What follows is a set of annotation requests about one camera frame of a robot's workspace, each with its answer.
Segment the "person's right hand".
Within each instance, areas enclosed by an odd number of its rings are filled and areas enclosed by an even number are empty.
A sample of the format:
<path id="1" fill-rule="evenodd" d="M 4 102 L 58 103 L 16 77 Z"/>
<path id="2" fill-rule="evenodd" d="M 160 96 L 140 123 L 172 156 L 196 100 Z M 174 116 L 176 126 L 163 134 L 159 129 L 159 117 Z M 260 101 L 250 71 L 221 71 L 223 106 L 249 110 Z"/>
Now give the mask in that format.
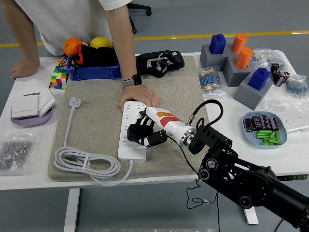
<path id="1" fill-rule="evenodd" d="M 23 58 L 16 62 L 10 72 L 10 77 L 12 79 L 28 77 L 33 75 L 40 65 L 39 59 L 27 59 Z"/>

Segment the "person's left hand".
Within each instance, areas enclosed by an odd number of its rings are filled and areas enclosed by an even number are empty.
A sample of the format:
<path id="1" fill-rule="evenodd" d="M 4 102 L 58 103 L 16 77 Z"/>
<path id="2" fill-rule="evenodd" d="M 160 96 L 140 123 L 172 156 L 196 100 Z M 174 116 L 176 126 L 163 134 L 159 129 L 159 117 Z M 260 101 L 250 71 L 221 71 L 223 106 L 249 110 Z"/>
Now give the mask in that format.
<path id="1" fill-rule="evenodd" d="M 120 97 L 118 107 L 123 112 L 124 104 L 127 101 L 140 101 L 146 106 L 161 107 L 162 101 L 159 95 L 145 85 L 126 86 Z"/>

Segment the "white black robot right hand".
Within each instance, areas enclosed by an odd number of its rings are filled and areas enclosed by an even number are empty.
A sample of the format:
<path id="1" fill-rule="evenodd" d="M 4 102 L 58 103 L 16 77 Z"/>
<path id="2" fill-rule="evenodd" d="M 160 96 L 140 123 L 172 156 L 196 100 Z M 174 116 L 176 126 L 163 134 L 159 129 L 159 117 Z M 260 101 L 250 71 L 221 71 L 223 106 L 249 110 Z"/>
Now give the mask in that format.
<path id="1" fill-rule="evenodd" d="M 127 138 L 140 145 L 151 147 L 166 142 L 172 136 L 181 147 L 188 147 L 196 130 L 182 122 L 168 110 L 146 107 L 139 112 L 135 124 L 131 124 Z"/>

